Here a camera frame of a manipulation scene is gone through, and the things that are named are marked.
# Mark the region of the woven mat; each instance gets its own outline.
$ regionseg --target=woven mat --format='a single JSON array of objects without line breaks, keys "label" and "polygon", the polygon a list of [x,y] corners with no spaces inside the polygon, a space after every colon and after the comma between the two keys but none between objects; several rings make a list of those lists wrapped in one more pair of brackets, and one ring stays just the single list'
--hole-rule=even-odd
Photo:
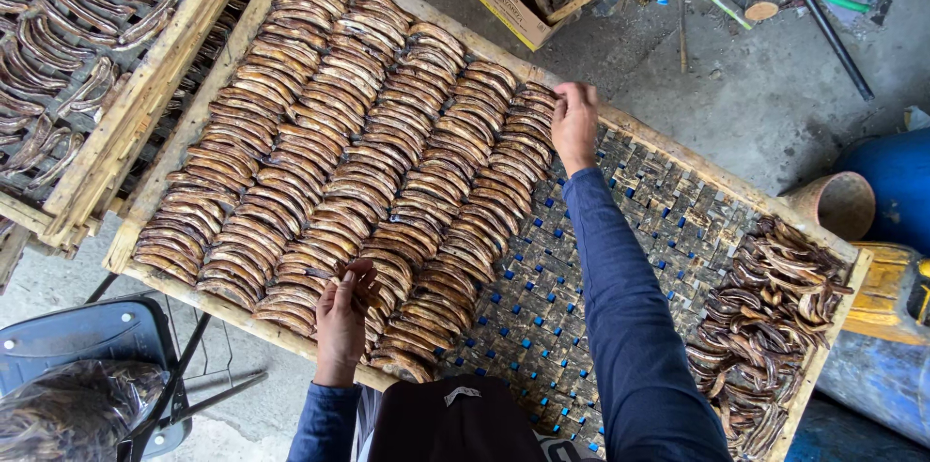
[{"label": "woven mat", "polygon": [[[598,140],[598,165],[685,339],[702,320],[708,290],[723,280],[723,267],[756,213],[629,136],[601,126]],[[510,239],[503,276],[482,289],[476,323],[443,354],[441,365],[446,375],[503,378],[539,433],[583,443],[604,457],[562,162],[555,159],[550,172],[553,178],[537,185],[520,235]]]}]

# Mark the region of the blue long sleeve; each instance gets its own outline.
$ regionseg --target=blue long sleeve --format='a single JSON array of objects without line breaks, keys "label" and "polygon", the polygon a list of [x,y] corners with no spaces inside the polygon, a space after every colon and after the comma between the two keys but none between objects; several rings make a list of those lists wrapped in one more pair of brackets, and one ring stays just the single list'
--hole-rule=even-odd
[{"label": "blue long sleeve", "polygon": [[348,462],[362,388],[310,384],[287,462]]},{"label": "blue long sleeve", "polygon": [[577,171],[563,197],[584,276],[607,459],[731,460],[688,373],[668,301],[600,170]]}]

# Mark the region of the person's left hand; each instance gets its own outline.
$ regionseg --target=person's left hand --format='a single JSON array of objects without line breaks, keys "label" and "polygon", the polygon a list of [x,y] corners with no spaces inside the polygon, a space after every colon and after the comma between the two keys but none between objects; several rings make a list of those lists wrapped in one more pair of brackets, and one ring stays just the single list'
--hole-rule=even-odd
[{"label": "person's left hand", "polygon": [[372,285],[378,270],[368,259],[346,266],[342,281],[330,281],[316,303],[316,376],[313,384],[351,387],[355,364],[365,353],[364,302],[377,294]]}]

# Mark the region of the plastic bag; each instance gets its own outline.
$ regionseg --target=plastic bag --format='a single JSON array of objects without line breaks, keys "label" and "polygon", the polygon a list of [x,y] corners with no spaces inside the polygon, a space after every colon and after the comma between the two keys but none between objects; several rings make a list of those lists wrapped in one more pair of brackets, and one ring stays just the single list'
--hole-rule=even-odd
[{"label": "plastic bag", "polygon": [[0,460],[114,460],[168,377],[134,361],[52,368],[0,399]]}]

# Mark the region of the yellow container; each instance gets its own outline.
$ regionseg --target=yellow container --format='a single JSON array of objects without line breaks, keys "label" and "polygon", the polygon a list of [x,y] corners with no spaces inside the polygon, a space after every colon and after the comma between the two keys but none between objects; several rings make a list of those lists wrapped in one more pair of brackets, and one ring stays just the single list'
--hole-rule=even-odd
[{"label": "yellow container", "polygon": [[901,244],[853,244],[871,250],[875,258],[843,330],[904,344],[930,344],[930,259]]}]

